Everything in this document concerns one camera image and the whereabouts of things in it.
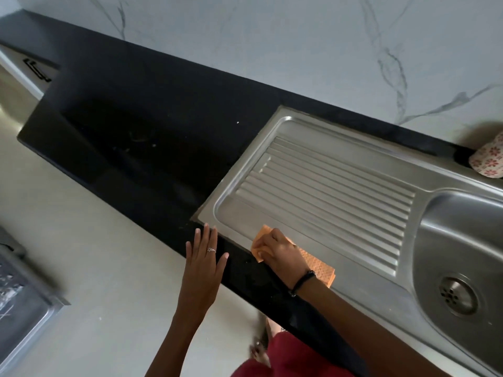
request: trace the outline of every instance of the black wrist band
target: black wrist band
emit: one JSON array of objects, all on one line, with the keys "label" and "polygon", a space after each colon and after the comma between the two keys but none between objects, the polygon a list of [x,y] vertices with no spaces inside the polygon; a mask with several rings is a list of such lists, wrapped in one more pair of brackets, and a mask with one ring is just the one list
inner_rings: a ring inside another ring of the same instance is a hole
[{"label": "black wrist band", "polygon": [[302,278],[300,278],[299,281],[293,286],[292,290],[290,291],[290,296],[297,296],[297,291],[299,291],[299,288],[302,287],[302,285],[313,276],[316,276],[316,273],[313,270],[306,272],[306,274]]}]

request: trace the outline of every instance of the orange cleaning cloth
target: orange cleaning cloth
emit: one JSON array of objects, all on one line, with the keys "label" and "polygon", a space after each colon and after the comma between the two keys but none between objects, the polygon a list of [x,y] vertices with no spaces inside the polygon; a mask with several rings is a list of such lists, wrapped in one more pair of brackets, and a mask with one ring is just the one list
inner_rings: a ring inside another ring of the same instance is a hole
[{"label": "orange cleaning cloth", "polygon": [[[262,262],[263,259],[259,255],[259,252],[265,251],[271,255],[273,255],[273,251],[267,247],[267,246],[261,246],[258,248],[255,248],[255,243],[261,238],[262,235],[269,234],[272,231],[272,228],[270,228],[267,225],[263,225],[260,231],[257,233],[255,236],[255,239],[253,240],[253,243],[251,244],[251,253],[257,260],[257,262]],[[330,267],[328,264],[323,263],[320,261],[318,258],[312,256],[310,253],[300,249],[300,253],[304,257],[304,259],[307,262],[307,265],[316,272],[316,277],[321,280],[327,287],[330,287],[333,280],[336,278],[335,270],[333,267]]]}]

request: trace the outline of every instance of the red clothing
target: red clothing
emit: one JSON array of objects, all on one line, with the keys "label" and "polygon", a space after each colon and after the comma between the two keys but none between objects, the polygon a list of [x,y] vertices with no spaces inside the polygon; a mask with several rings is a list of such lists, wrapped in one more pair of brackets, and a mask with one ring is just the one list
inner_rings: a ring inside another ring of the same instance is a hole
[{"label": "red clothing", "polygon": [[250,359],[231,377],[353,377],[336,367],[288,332],[280,332],[269,342],[271,367]]}]

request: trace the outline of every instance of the black granite countertop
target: black granite countertop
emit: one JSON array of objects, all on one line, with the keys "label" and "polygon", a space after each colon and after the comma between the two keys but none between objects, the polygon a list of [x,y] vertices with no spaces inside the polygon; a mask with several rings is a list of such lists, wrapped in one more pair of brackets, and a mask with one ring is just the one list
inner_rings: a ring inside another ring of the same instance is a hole
[{"label": "black granite countertop", "polygon": [[[60,67],[19,140],[175,251],[192,215],[279,106],[466,164],[471,150],[236,75],[20,12],[0,43]],[[251,253],[229,252],[223,284],[334,363],[343,342]]]}]

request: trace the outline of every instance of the sink drain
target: sink drain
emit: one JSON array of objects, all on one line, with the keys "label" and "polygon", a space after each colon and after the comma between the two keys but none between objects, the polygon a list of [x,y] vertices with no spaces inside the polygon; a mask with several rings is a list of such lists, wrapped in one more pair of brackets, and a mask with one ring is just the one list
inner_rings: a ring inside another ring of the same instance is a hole
[{"label": "sink drain", "polygon": [[439,291],[451,311],[460,315],[473,315],[477,311],[478,300],[475,292],[461,279],[443,278]]}]

